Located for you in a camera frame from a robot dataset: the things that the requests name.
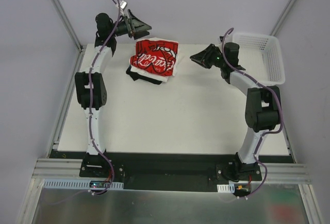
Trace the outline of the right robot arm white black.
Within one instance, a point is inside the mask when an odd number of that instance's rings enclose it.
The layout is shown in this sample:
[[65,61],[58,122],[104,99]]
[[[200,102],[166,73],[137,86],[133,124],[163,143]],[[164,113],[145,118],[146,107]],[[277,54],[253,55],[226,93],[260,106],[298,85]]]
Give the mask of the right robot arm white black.
[[248,126],[242,147],[237,153],[238,164],[232,167],[232,174],[244,180],[251,173],[248,164],[258,162],[258,155],[264,139],[269,134],[278,134],[283,129],[283,113],[279,88],[265,86],[250,76],[239,65],[239,45],[228,42],[222,48],[210,44],[201,52],[190,56],[191,61],[203,68],[213,66],[221,70],[221,77],[246,96],[245,122]]

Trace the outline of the white t shirt red print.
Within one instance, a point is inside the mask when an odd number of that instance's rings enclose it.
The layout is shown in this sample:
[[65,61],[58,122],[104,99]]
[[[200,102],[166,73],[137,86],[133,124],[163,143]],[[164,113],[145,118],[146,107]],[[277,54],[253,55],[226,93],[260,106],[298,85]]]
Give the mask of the white t shirt red print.
[[172,77],[177,73],[179,63],[179,43],[177,41],[151,38],[136,42],[135,54],[129,64],[138,72],[160,77]]

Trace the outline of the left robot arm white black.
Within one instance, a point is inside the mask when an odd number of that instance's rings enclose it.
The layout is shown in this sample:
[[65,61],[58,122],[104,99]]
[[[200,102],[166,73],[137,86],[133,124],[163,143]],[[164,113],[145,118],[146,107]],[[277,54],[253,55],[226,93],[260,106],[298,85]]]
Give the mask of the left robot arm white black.
[[103,72],[116,51],[116,37],[128,35],[129,38],[140,39],[149,35],[152,27],[137,18],[130,9],[120,11],[116,21],[106,13],[100,13],[95,22],[97,31],[92,60],[86,70],[75,73],[74,81],[77,101],[84,110],[88,127],[88,147],[82,165],[91,167],[97,177],[104,177],[108,174],[110,162],[105,156],[102,125],[107,102]]

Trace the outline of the black t shirt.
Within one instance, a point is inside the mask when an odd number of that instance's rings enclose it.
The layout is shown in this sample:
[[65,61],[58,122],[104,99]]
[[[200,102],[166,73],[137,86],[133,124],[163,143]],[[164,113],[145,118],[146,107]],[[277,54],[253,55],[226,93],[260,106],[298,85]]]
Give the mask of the black t shirt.
[[159,81],[159,80],[156,80],[156,79],[153,79],[153,78],[150,78],[150,77],[142,76],[142,75],[140,75],[136,72],[133,72],[131,70],[131,66],[129,66],[127,68],[126,74],[129,75],[133,81],[143,80],[145,82],[149,82],[149,83],[152,83],[152,84],[155,84],[155,85],[161,85],[162,84],[162,81]]

